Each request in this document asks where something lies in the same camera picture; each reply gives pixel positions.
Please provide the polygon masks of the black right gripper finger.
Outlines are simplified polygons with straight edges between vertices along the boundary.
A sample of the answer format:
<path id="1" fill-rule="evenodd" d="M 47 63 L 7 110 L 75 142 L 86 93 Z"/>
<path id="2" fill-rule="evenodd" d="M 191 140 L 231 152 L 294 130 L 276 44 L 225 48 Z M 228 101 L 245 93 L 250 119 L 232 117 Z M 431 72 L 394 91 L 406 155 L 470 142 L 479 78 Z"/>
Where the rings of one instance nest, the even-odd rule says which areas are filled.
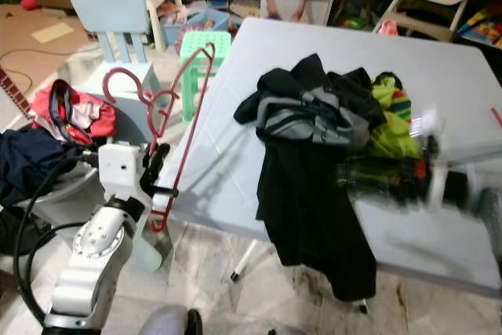
<path id="1" fill-rule="evenodd" d="M 399 180 L 406 177 L 405 163 L 391 158 L 351 158 L 338 164 L 338 180 L 354 180 L 361 177 Z"/>
<path id="2" fill-rule="evenodd" d="M 388 198 L 409 197 L 409 189 L 395 177 L 348 177 L 337 178 L 336 182 L 352 194 L 383 195 Z"/>

